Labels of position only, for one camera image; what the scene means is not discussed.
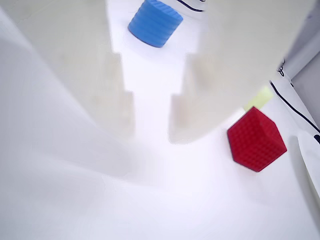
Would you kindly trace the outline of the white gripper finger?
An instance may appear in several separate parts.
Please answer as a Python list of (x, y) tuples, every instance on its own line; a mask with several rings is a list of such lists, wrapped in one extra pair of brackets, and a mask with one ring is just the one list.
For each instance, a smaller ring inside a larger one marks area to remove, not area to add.
[(109, 154), (95, 169), (113, 177), (132, 170), (122, 139), (134, 132), (134, 96), (125, 90), (113, 51), (105, 0), (3, 0), (3, 11), (98, 126)]
[(308, 0), (208, 0), (181, 94), (171, 99), (169, 141), (193, 142), (246, 105), (276, 74), (295, 42)]

